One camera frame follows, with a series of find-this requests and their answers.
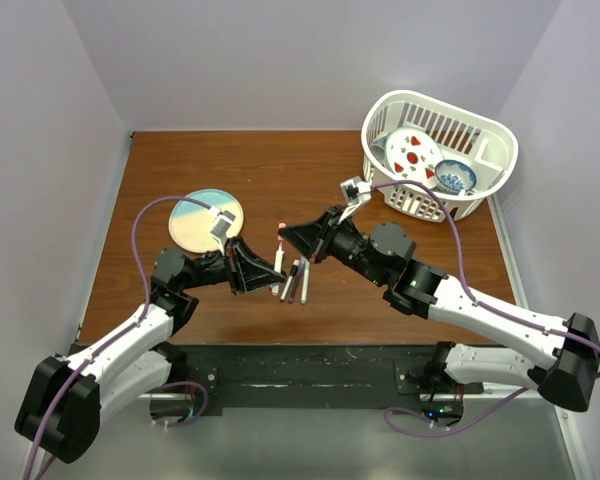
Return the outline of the purple pen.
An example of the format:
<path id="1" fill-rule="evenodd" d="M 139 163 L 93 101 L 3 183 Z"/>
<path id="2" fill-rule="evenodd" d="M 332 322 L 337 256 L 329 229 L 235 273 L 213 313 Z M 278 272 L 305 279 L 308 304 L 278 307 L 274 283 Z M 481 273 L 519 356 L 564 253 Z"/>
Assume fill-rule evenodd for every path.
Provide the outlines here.
<path id="1" fill-rule="evenodd" d="M 292 286 L 291 286 L 291 290 L 290 290 L 290 294 L 289 294 L 289 298 L 288 298 L 288 303 L 292 304 L 294 302 L 294 299 L 296 297 L 300 282 L 301 282 L 301 278 L 304 274 L 305 271 L 305 267 L 306 267 L 306 263 L 307 260 L 306 258 L 302 257 L 301 260 L 299 261 L 299 266 L 296 272 L 296 275 L 294 277 Z"/>

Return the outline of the white marker with green end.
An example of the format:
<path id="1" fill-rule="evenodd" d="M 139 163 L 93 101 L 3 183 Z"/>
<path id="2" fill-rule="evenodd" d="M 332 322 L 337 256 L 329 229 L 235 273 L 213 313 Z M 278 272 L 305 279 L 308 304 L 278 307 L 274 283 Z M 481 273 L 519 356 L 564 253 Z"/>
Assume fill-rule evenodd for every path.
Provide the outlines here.
<path id="1" fill-rule="evenodd" d="M 304 270 L 302 276 L 302 290 L 301 290 L 301 304 L 306 305 L 308 300 L 308 292 L 309 292 L 309 280 L 310 280 L 310 262 L 308 259 L 305 259 Z"/>

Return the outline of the white pen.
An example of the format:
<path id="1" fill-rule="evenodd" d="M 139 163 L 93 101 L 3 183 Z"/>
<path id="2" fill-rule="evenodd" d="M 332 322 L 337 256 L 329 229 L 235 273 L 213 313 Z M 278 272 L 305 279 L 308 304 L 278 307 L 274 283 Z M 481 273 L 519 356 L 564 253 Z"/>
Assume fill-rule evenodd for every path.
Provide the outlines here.
<path id="1" fill-rule="evenodd" d="M 284 260 L 284 249 L 283 249 L 282 244 L 279 244 L 278 248 L 276 250 L 275 262 L 274 262 L 274 269 L 278 273 L 282 272 L 283 260 Z"/>

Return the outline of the small black-tipped white marker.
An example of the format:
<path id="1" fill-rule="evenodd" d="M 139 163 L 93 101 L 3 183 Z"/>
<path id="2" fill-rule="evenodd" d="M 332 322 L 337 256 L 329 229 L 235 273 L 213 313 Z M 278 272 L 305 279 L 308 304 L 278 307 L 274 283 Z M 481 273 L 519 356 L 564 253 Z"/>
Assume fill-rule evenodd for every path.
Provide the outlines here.
<path id="1" fill-rule="evenodd" d="M 279 301 L 280 302 L 284 302 L 286 300 L 286 297 L 287 297 L 287 295 L 289 293 L 289 290 L 291 288 L 293 280 L 294 280 L 294 276 L 293 275 L 290 275 L 289 277 L 287 277 L 286 282 L 284 284 L 284 287 L 283 287 L 282 292 L 281 292 L 280 297 L 279 297 Z"/>

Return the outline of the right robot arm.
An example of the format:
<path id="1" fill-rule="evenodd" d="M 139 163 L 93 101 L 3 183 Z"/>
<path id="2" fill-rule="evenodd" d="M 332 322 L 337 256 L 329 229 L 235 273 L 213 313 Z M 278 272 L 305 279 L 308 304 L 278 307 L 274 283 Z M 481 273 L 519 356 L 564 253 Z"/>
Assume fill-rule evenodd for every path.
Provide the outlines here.
<path id="1" fill-rule="evenodd" d="M 533 312 L 464 285 L 415 258 L 415 242 L 396 223 L 360 232 L 343 207 L 318 219 L 279 229 L 279 236 L 314 264 L 332 257 L 374 285 L 404 315 L 460 326 L 495 341 L 493 347 L 449 343 L 425 369 L 439 393 L 476 382 L 519 386 L 574 412 L 588 410 L 600 366 L 594 321 L 581 313 L 564 319 Z"/>

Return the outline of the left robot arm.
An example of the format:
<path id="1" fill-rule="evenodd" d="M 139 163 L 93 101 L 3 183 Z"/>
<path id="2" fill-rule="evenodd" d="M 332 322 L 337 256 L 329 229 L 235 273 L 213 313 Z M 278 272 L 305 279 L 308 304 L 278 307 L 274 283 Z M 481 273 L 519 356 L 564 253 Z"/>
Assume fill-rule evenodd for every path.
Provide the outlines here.
<path id="1" fill-rule="evenodd" d="M 185 353 L 168 340 L 199 301 L 187 290 L 226 283 L 234 294 L 283 282 L 285 272 L 257 256 L 240 236 L 223 251 L 192 259 L 178 248 L 156 257 L 149 301 L 122 324 L 66 358 L 49 356 L 34 369 L 15 431 L 64 463 L 80 458 L 100 426 L 136 397 L 176 392 L 189 376 Z"/>

